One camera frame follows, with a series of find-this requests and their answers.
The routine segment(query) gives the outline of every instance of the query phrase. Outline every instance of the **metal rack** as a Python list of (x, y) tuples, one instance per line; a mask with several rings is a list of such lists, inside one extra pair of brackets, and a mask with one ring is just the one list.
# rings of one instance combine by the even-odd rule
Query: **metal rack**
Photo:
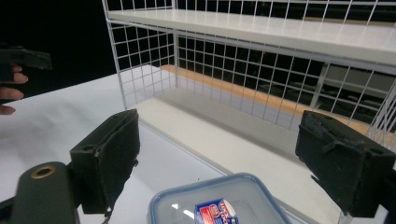
[(177, 88), (298, 131), (304, 110), (396, 151), (396, 3), (103, 0), (125, 108)]

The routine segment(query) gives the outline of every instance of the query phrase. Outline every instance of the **clear plastic container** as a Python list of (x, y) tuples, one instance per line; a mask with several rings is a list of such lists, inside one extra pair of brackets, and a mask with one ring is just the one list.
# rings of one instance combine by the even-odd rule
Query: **clear plastic container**
[(148, 223), (211, 223), (203, 222), (201, 215), (208, 211), (221, 219), (223, 213), (218, 214), (218, 208), (224, 204), (227, 204), (228, 215), (237, 219), (229, 219), (229, 223), (290, 223), (264, 184), (256, 176), (249, 174), (227, 175), (163, 191), (150, 202)]

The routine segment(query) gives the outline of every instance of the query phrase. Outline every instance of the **white wire grid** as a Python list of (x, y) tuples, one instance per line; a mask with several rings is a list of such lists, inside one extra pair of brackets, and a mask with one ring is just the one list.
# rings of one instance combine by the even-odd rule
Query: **white wire grid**
[[(104, 8), (178, 8), (363, 25), (396, 22), (396, 2), (385, 0), (107, 0)], [(108, 21), (108, 27), (125, 107), (181, 87), (294, 131), (304, 109), (318, 110), (395, 151), (395, 66), (146, 24)]]

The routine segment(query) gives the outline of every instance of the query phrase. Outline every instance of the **wooden edge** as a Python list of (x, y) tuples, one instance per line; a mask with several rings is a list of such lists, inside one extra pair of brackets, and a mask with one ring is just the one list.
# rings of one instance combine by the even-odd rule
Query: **wooden edge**
[[(180, 75), (182, 77), (186, 77), (190, 80), (194, 80), (194, 81), (206, 84), (207, 86), (215, 87), (219, 90), (227, 91), (229, 93), (244, 97), (251, 101), (258, 102), (263, 105), (268, 105), (268, 106), (271, 106), (272, 108), (275, 108), (278, 110), (282, 110), (283, 112), (288, 112), (288, 113), (294, 114), (294, 116), (301, 117), (305, 110), (310, 110), (310, 111), (319, 112), (319, 113), (327, 115), (327, 116), (331, 116), (332, 118), (337, 119), (340, 122), (344, 123), (345, 125), (351, 127), (355, 131), (362, 133), (363, 135), (366, 135), (370, 129), (370, 125), (363, 123), (363, 122), (359, 122), (356, 120), (349, 120), (345, 117), (331, 114), (324, 110), (311, 108), (307, 105), (297, 104), (293, 101), (289, 101), (286, 99), (282, 100), (279, 97), (276, 97), (276, 96), (273, 96), (270, 94), (266, 94), (264, 92), (254, 91), (252, 89), (244, 88), (242, 86), (235, 85), (230, 82), (222, 81), (222, 80), (214, 78), (214, 77), (209, 77), (209, 76), (205, 76), (205, 75), (202, 75), (199, 73), (195, 73), (193, 71), (190, 71), (190, 70), (187, 70), (184, 68), (178, 68), (177, 72), (176, 72), (175, 66), (171, 65), (171, 64), (163, 65), (160, 68), (162, 70), (165, 70), (165, 71), (168, 71), (168, 72), (171, 72), (174, 74), (177, 73), (178, 75)], [(387, 143), (392, 142), (392, 140), (393, 140), (393, 133), (389, 133), (387, 136)]]

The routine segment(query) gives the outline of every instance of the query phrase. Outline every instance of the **dark background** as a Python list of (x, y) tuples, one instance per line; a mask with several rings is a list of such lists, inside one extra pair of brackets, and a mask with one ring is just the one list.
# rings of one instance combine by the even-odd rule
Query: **dark background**
[(0, 0), (0, 43), (50, 54), (50, 71), (23, 67), (25, 97), (116, 73), (100, 0)]

